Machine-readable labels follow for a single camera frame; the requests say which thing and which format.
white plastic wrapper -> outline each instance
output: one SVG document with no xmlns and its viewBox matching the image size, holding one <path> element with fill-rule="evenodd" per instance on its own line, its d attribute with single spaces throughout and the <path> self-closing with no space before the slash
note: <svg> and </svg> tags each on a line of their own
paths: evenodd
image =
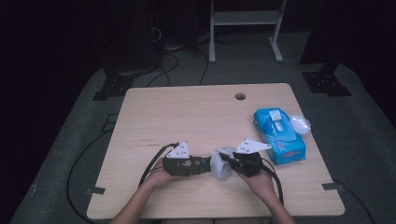
<svg viewBox="0 0 396 224">
<path fill-rule="evenodd" d="M 233 152 L 236 151 L 235 147 L 218 147 L 215 148 L 215 151 L 212 154 L 210 159 L 210 175 L 219 181 L 225 182 L 228 177 L 231 175 L 232 168 L 230 163 L 227 161 L 223 161 L 220 157 L 220 152 L 230 156 L 230 158 L 234 159 Z"/>
</svg>

gray floor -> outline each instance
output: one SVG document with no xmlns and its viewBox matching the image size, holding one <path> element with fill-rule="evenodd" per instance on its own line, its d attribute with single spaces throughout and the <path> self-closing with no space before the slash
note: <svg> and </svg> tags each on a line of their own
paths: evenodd
<svg viewBox="0 0 396 224">
<path fill-rule="evenodd" d="M 304 115 L 312 123 L 312 133 L 332 177 L 346 184 L 368 207 L 376 223 L 396 220 L 396 131 L 361 85 L 357 75 L 340 65 L 335 75 L 352 96 L 329 97 L 311 93 L 302 72 L 318 71 L 321 64 L 299 65 L 308 33 L 280 34 L 278 44 L 285 61 L 277 63 L 268 35 L 247 35 L 245 40 L 217 45 L 217 62 L 208 66 L 202 85 L 289 83 Z M 200 46 L 206 53 L 207 44 Z M 205 71 L 200 51 L 173 53 L 178 66 L 169 72 L 172 86 L 198 85 Z M 164 58 L 164 69 L 174 59 Z M 146 87 L 162 71 L 139 77 L 134 88 Z M 92 78 L 78 97 L 31 191 L 21 203 L 11 223 L 86 223 L 71 208 L 66 198 L 69 172 L 79 158 L 70 178 L 70 198 L 85 214 L 99 174 L 111 133 L 102 134 L 110 113 L 119 113 L 122 97 L 92 101 L 106 79 L 103 70 Z M 166 86 L 159 77 L 151 86 Z M 297 217 L 298 223 L 371 223 L 362 206 L 348 191 L 340 192 L 346 212 L 340 217 Z"/>
</svg>

light wood surface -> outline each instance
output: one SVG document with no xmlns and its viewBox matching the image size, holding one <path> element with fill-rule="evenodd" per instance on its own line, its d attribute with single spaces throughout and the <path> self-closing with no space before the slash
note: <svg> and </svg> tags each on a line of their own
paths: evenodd
<svg viewBox="0 0 396 224">
<path fill-rule="evenodd" d="M 237 93 L 246 99 L 235 99 Z M 187 141 L 192 156 L 207 157 L 216 147 L 237 147 L 245 137 L 260 141 L 253 113 L 265 107 L 303 114 L 290 86 L 283 83 L 128 90 L 96 183 L 106 191 L 92 195 L 88 217 L 114 217 L 136 191 L 151 159 L 167 144 Z M 345 208 L 338 192 L 322 187 L 332 179 L 312 134 L 303 139 L 306 160 L 275 166 L 286 208 L 292 216 L 342 215 Z M 262 156 L 268 159 L 265 152 Z M 269 216 L 233 172 L 226 182 L 210 173 L 172 181 L 151 194 L 142 217 Z"/>
</svg>

blue package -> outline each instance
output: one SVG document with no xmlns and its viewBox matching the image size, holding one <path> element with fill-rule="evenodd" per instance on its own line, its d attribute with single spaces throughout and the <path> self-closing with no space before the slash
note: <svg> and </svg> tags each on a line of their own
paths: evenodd
<svg viewBox="0 0 396 224">
<path fill-rule="evenodd" d="M 268 155 L 275 164 L 305 159 L 305 143 L 294 131 L 289 116 L 280 108 L 262 108 L 254 113 L 254 124 L 263 142 L 270 144 Z"/>
</svg>

white metal frame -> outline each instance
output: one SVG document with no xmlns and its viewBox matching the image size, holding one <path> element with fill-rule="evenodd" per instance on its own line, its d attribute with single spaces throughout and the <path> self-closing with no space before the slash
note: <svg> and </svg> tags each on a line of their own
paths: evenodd
<svg viewBox="0 0 396 224">
<path fill-rule="evenodd" d="M 281 0 L 279 10 L 267 11 L 225 11 L 215 12 L 215 0 L 211 1 L 210 6 L 210 41 L 209 41 L 209 61 L 216 61 L 215 53 L 215 26 L 216 25 L 258 25 L 273 24 L 275 25 L 274 34 L 269 37 L 271 48 L 275 54 L 278 63 L 283 62 L 283 57 L 277 46 L 277 38 L 282 23 L 283 15 L 287 0 Z"/>
</svg>

